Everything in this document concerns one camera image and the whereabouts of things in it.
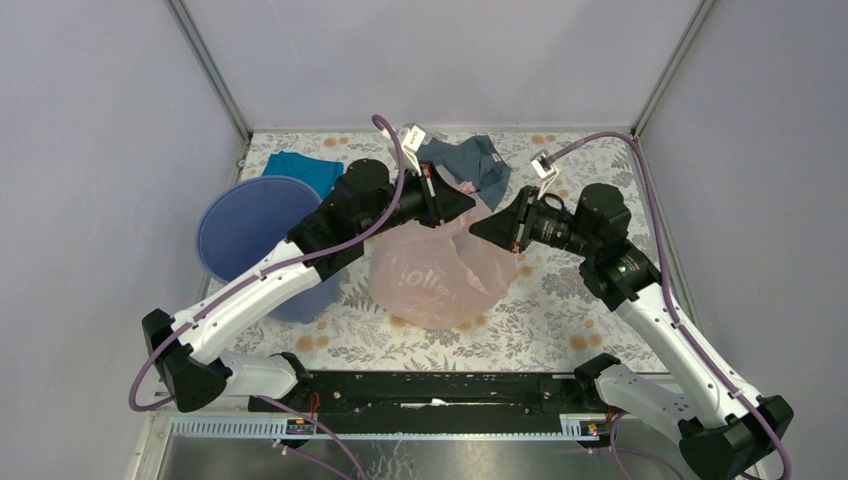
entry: white wall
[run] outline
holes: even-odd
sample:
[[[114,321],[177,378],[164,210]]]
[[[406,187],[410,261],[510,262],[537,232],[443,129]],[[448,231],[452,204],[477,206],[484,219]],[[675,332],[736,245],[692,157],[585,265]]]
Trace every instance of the white wall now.
[[[698,0],[187,0],[247,121],[636,120]]]
[[[799,479],[845,476],[846,18],[844,0],[720,3],[645,140],[701,324],[793,406]]]
[[[0,469],[119,479],[142,316],[193,301],[239,139],[162,1],[0,7]]]

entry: translucent plastic bag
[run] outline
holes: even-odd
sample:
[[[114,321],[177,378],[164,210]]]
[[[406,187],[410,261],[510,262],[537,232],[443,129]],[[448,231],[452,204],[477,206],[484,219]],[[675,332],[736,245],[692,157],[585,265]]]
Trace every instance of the translucent plastic bag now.
[[[415,222],[377,240],[368,291],[378,305],[429,329],[470,322],[506,296],[518,264],[510,252],[468,233],[492,211],[477,205],[438,228]]]

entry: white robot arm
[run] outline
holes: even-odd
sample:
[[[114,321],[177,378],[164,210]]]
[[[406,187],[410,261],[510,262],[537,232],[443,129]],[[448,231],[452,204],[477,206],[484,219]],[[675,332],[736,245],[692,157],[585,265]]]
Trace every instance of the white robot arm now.
[[[381,231],[410,220],[437,226],[474,205],[430,165],[417,164],[419,135],[423,136],[420,130],[407,132],[405,143],[412,146],[404,154],[411,155],[417,168],[407,173],[400,201]],[[539,163],[537,170],[556,172],[544,160],[544,155],[533,160],[534,165]],[[618,189],[603,184],[586,187],[571,214],[562,199],[544,191],[550,175],[543,180],[547,180],[543,188],[524,187],[510,206],[473,224],[471,233],[515,253],[535,241],[585,258],[580,274],[587,288],[642,336],[683,391],[671,392],[602,354],[575,370],[586,406],[598,410],[613,406],[637,416],[677,443],[703,478],[735,475],[771,452],[774,444],[738,397],[756,399],[757,410],[779,436],[793,417],[791,408],[780,396],[764,398],[710,346],[679,305],[665,303],[657,269],[627,240],[630,212]],[[277,305],[362,256],[361,242],[330,255],[322,252],[365,231],[393,193],[382,163],[354,162],[319,209],[253,268],[173,316],[155,310],[145,317],[142,325],[151,352],[179,333],[155,361],[179,410],[197,410],[220,395],[282,398],[292,390],[298,367],[302,369],[299,363],[292,365],[284,356],[236,354],[225,347]],[[694,337],[702,354],[686,335]],[[738,391],[727,389],[703,354]]]

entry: floral tablecloth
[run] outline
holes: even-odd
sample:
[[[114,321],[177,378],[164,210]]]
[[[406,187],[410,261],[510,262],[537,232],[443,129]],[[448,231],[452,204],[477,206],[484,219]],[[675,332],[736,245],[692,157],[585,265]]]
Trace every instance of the floral tablecloth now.
[[[542,148],[553,152],[591,132],[487,132],[513,168],[506,206],[527,184],[536,183],[528,159]],[[473,132],[433,134],[458,144]],[[387,141],[374,133],[257,133],[241,180],[260,176],[271,154],[279,151],[341,161],[393,160]],[[602,139],[558,163],[563,173],[552,191],[573,209],[580,190],[594,182],[611,183],[624,194],[633,212],[633,242],[656,259],[656,247],[639,197],[634,164],[623,143]],[[601,352],[619,357],[641,372],[665,372],[642,339],[592,297],[578,274],[579,259],[531,245],[519,255],[518,277],[509,295],[473,322],[452,330],[425,330],[389,315],[368,295],[366,254],[342,272],[335,303],[310,324],[265,318],[246,330],[232,346],[239,352],[268,355],[295,352],[310,369],[572,371]],[[212,285],[214,291],[219,286]]]

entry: purple cable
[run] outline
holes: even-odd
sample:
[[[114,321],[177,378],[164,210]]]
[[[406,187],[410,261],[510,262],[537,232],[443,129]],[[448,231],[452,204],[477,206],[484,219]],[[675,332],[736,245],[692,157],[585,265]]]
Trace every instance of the purple cable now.
[[[297,410],[289,407],[288,405],[283,405],[282,403],[274,400],[271,397],[266,397],[264,395],[261,395],[259,398],[268,402],[272,406],[277,407],[277,408],[279,408],[280,410],[282,410],[286,413],[290,413],[292,415],[300,417],[300,418],[306,420],[307,422],[311,423],[312,425],[315,425],[317,428],[320,428],[321,430],[323,430],[324,433],[329,435],[329,437],[332,438],[333,441],[336,442],[339,445],[339,447],[341,447],[341,449],[345,452],[345,455],[347,455],[347,457],[350,458],[350,460],[353,462],[353,465],[356,467],[356,471],[359,472],[359,478],[361,478],[362,480],[368,480],[368,475],[365,474],[365,469],[362,468],[362,464],[359,463],[359,459],[356,458],[356,455],[353,454],[353,452],[350,450],[350,448],[348,448],[348,446],[345,445],[345,443],[335,433],[333,433],[333,431],[330,430],[329,427],[327,427],[323,423],[319,422],[318,420],[315,420],[314,418],[310,417],[309,415],[304,415],[304,414],[298,412]]]
[[[769,425],[768,421],[763,417],[763,415],[757,410],[754,405],[745,398],[744,395],[739,393],[739,387],[733,384],[730,378],[721,371],[721,369],[716,365],[716,363],[710,358],[704,348],[698,343],[695,337],[692,335],[692,332],[686,328],[685,325],[680,325],[680,317],[677,315],[677,312],[674,308],[671,308],[674,305],[674,301],[672,300],[671,294],[671,276],[669,275],[669,266],[668,266],[668,257],[665,254],[665,249],[663,248],[662,241],[662,223],[660,222],[660,213],[659,208],[656,205],[656,193],[654,191],[654,185],[651,182],[651,179],[648,177],[648,161],[645,159],[645,155],[642,153],[642,149],[639,148],[639,145],[627,135],[618,132],[600,132],[589,135],[587,137],[581,138],[580,140],[567,145],[566,147],[560,149],[550,157],[548,157],[550,162],[561,158],[569,153],[577,150],[583,145],[597,140],[599,138],[618,138],[624,141],[632,150],[633,153],[636,154],[636,159],[639,161],[639,166],[642,170],[643,178],[642,180],[645,183],[645,190],[647,191],[648,197],[648,210],[651,212],[651,224],[654,227],[654,234],[657,237],[657,254],[660,259],[660,275],[661,275],[661,285],[662,285],[662,294],[663,301],[668,307],[668,312],[671,314],[672,321],[678,325],[678,330],[686,338],[686,341],[689,342],[689,345],[695,350],[701,360],[704,361],[705,364],[710,368],[713,374],[721,381],[721,383],[730,390],[730,392],[734,394],[738,394],[736,398],[739,399],[739,402],[754,416],[754,418],[759,422],[760,426],[763,427],[763,430],[766,432],[766,435],[769,437],[769,440],[774,444],[775,449],[777,450],[778,455],[780,455],[780,460],[783,462],[783,475],[780,477],[780,480],[790,480],[792,478],[792,462],[789,460],[789,452],[786,450],[786,447],[783,445],[783,442],[780,441],[780,438],[775,433],[774,429]],[[751,480],[759,480],[756,477],[743,474],[745,478]]]
[[[371,117],[371,121],[381,131],[385,130],[385,131],[389,132],[389,136],[392,138],[392,143],[395,145],[395,152],[397,153],[397,158],[398,158],[398,177],[397,177],[397,182],[395,182],[395,193],[394,193],[394,196],[392,196],[392,201],[389,202],[389,206],[386,207],[386,211],[383,212],[383,215],[380,216],[380,218],[374,223],[374,225],[371,225],[370,228],[368,228],[367,230],[365,230],[361,234],[357,235],[356,237],[354,237],[354,238],[352,238],[352,239],[350,239],[350,240],[348,240],[344,243],[340,243],[338,245],[332,246],[332,247],[324,249],[324,250],[312,252],[312,253],[303,255],[301,257],[298,257],[298,258],[290,258],[288,260],[283,260],[282,262],[271,265],[271,266],[265,268],[264,270],[260,271],[260,273],[263,276],[266,276],[269,273],[273,273],[273,272],[275,272],[275,271],[277,271],[281,268],[288,267],[289,265],[293,265],[295,263],[307,262],[309,260],[314,260],[316,258],[320,258],[320,257],[323,257],[325,255],[330,255],[332,253],[340,252],[340,251],[342,251],[346,248],[352,247],[353,245],[356,245],[359,242],[365,241],[366,238],[373,235],[374,232],[379,230],[380,227],[382,227],[383,224],[386,223],[389,220],[389,217],[392,215],[395,208],[397,207],[397,204],[400,201],[400,196],[403,193],[403,179],[404,179],[404,175],[406,173],[406,165],[404,164],[403,159],[406,158],[406,157],[404,156],[403,149],[400,146],[400,140],[397,138],[397,134],[392,129],[392,126],[389,124],[389,122],[387,122],[385,118],[383,118],[383,117],[381,117],[380,115],[377,115],[377,114],[374,114]],[[206,318],[206,315],[208,315],[209,312],[211,312],[216,307],[218,307],[218,305],[224,303],[229,298],[231,298],[233,295],[244,290],[247,286],[251,285],[252,283],[254,283],[257,280],[259,280],[259,277],[255,276],[255,275],[242,280],[240,283],[236,284],[233,288],[227,290],[226,292],[221,294],[220,297],[209,302],[209,305],[206,305],[199,312],[197,312],[197,315],[195,315],[193,317],[194,321],[195,322],[202,321],[204,318]],[[130,394],[129,394],[130,409],[132,409],[135,412],[149,412],[149,411],[155,410],[155,409],[157,409],[157,408],[159,408],[163,405],[166,405],[168,402],[170,402],[174,399],[174,397],[168,397],[168,398],[159,400],[157,402],[154,402],[154,403],[151,403],[151,404],[148,404],[148,405],[139,405],[137,400],[136,400],[136,397],[138,397],[138,389],[141,387],[142,380],[144,380],[144,377],[147,375],[147,372],[150,371],[150,368],[153,367],[153,364],[156,363],[156,360],[159,358],[159,356],[162,355],[162,352],[164,352],[166,348],[168,348],[172,343],[174,343],[182,334],[187,332],[189,330],[189,328],[191,328],[191,327],[192,327],[192,324],[186,323],[185,325],[181,326],[176,331],[174,331],[172,334],[168,335],[168,337],[165,338],[165,340],[162,343],[160,343],[159,346],[156,347],[155,350],[153,350],[153,352],[150,354],[150,357],[148,357],[147,360],[145,360],[144,365],[141,366],[141,370],[139,370],[138,374],[135,376],[135,380],[133,380],[132,386],[130,387]]]
[[[300,457],[300,458],[304,458],[304,459],[306,459],[306,460],[309,460],[309,461],[310,461],[310,462],[312,462],[312,463],[318,464],[318,465],[320,465],[320,466],[322,466],[322,467],[326,468],[327,470],[329,470],[329,471],[331,471],[331,472],[335,473],[336,475],[338,475],[339,477],[341,477],[341,478],[343,478],[343,479],[345,479],[345,480],[353,480],[353,479],[352,479],[352,478],[350,478],[348,475],[345,475],[345,474],[344,474],[344,472],[342,472],[342,471],[341,471],[341,470],[339,470],[338,468],[336,468],[336,467],[334,467],[334,466],[330,465],[329,463],[325,462],[324,460],[321,460],[320,458],[318,458],[318,457],[316,457],[316,456],[314,456],[314,455],[310,455],[310,454],[308,454],[308,453],[306,453],[306,452],[301,452],[300,450],[298,450],[298,449],[296,449],[296,448],[288,448],[288,447],[286,447],[286,446],[282,446],[282,447],[281,447],[281,446],[279,446],[279,445],[277,445],[277,444],[274,444],[274,448],[279,448],[280,450],[282,450],[282,451],[283,451],[283,455],[285,455],[285,454],[287,454],[287,453],[293,453],[293,454],[297,455],[297,456],[298,456],[298,457]]]
[[[663,465],[663,466],[665,466],[666,468],[668,468],[669,470],[671,470],[672,472],[674,472],[674,474],[675,474],[675,475],[677,475],[677,478],[679,478],[680,480],[686,480],[686,477],[684,477],[684,476],[683,476],[683,472],[681,472],[681,471],[680,471],[677,467],[675,467],[674,465],[672,465],[672,464],[671,464],[671,462],[669,462],[668,460],[666,460],[666,459],[664,459],[664,458],[660,457],[659,455],[657,455],[657,454],[655,454],[655,453],[651,453],[651,452],[649,452],[649,451],[647,451],[647,450],[642,450],[642,449],[639,449],[639,448],[619,447],[619,446],[617,446],[617,445],[615,444],[615,442],[616,442],[615,436],[613,436],[613,435],[612,435],[612,433],[613,433],[613,432],[611,432],[611,436],[610,436],[610,446],[609,446],[609,447],[606,447],[606,448],[594,448],[594,449],[592,449],[592,451],[600,452],[600,453],[613,453],[613,448],[615,448],[615,449],[616,449],[616,454],[615,454],[615,456],[616,456],[616,464],[618,465],[618,468],[621,470],[621,472],[622,472],[622,473],[624,473],[624,475],[625,475],[627,478],[630,478],[630,475],[628,475],[628,474],[627,474],[627,471],[624,469],[624,467],[622,466],[621,462],[620,462],[620,461],[618,461],[618,457],[617,457],[618,453],[617,453],[617,452],[621,452],[621,453],[632,453],[633,455],[639,455],[640,457],[645,457],[645,458],[647,458],[648,460],[653,460],[654,462],[657,462],[657,463],[659,463],[660,465]],[[587,451],[586,451],[585,449],[582,449],[582,448],[581,448],[581,449],[579,449],[579,450],[578,450],[578,449],[567,450],[567,451],[566,451],[566,452],[564,452],[564,453],[571,453],[571,454],[580,454],[580,453],[583,453],[583,454],[585,454],[585,453],[587,453]]]

